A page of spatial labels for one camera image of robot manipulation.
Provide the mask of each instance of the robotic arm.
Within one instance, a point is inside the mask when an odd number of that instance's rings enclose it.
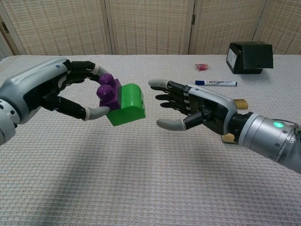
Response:
[[[82,107],[59,96],[66,86],[86,78],[98,81],[104,73],[107,72],[92,62],[70,62],[58,57],[7,79],[0,88],[0,145],[15,135],[18,124],[26,123],[41,107],[84,121],[106,115],[110,111],[107,106]]]
[[[168,130],[187,130],[203,124],[213,132],[231,133],[239,145],[247,147],[301,174],[301,127],[249,112],[239,114],[234,101],[200,86],[181,85],[167,80],[151,80],[154,90],[166,94],[162,107],[173,108],[187,115],[183,120],[159,119],[158,126]]]

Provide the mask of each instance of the purple toy block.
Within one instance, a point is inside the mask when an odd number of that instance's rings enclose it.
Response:
[[[97,90],[99,106],[108,106],[110,110],[121,108],[121,84],[111,74],[104,74],[98,80],[101,85]]]

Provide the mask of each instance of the gray fingertip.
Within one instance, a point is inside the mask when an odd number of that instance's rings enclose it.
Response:
[[[157,121],[157,125],[163,129],[171,130],[171,131],[184,131],[186,130],[186,126],[183,120],[168,120],[168,119],[159,119]]]
[[[167,88],[168,82],[169,81],[166,79],[153,79],[153,80],[149,80],[149,85],[153,87]]]
[[[90,111],[90,116],[89,116],[88,120],[98,119],[98,118],[106,115],[110,111],[110,108],[106,107],[106,106],[97,107],[97,108],[88,107],[88,109]]]

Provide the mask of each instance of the small red object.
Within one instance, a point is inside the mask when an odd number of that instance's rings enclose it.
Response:
[[[208,65],[207,64],[196,64],[196,67],[199,71],[207,70]]]

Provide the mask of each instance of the textured tablecloth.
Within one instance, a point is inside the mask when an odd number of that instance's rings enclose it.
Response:
[[[52,56],[0,64],[0,83]],[[207,87],[244,98],[249,110],[301,122],[301,56],[274,56],[274,69],[232,74],[226,56],[70,56],[90,60],[144,93],[147,118],[113,127],[106,117],[81,121],[41,109],[0,147],[0,225],[301,225],[301,175],[204,126],[172,132],[147,81],[237,81]],[[195,63],[207,63],[199,72]],[[97,106],[97,83],[62,96]]]

